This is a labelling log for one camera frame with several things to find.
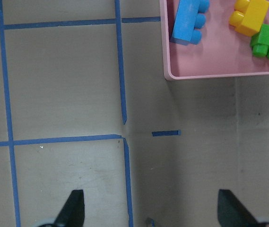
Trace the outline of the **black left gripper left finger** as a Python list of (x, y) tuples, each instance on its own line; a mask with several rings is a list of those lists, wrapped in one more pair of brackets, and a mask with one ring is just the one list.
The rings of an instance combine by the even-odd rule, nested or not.
[(85, 220), (84, 191), (73, 190), (60, 210), (55, 227), (83, 227)]

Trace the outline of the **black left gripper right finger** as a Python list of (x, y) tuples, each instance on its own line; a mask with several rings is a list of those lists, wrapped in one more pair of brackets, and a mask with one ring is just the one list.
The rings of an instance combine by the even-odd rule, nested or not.
[(222, 227), (256, 227), (259, 222), (228, 189), (219, 189), (217, 218)]

